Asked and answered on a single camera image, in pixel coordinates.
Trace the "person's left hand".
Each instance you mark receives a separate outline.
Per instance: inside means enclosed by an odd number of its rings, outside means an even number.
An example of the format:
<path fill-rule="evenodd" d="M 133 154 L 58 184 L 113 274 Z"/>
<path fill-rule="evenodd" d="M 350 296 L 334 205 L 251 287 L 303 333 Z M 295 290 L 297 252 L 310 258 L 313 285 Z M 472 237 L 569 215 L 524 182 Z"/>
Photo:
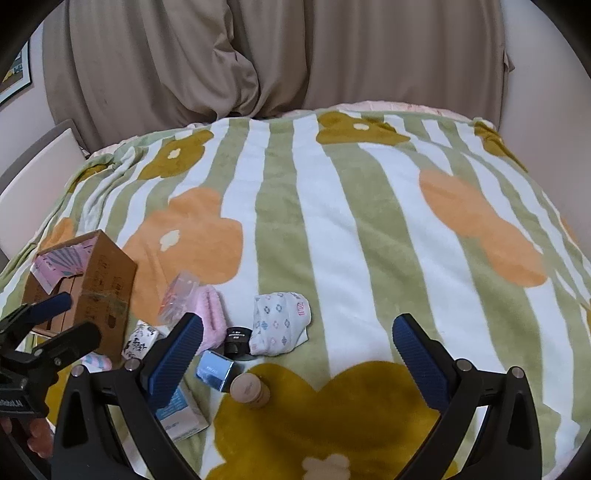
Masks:
<path fill-rule="evenodd" d="M 50 423 L 45 418 L 34 418 L 27 430 L 27 445 L 39 457 L 48 459 L 53 455 L 54 435 Z"/>

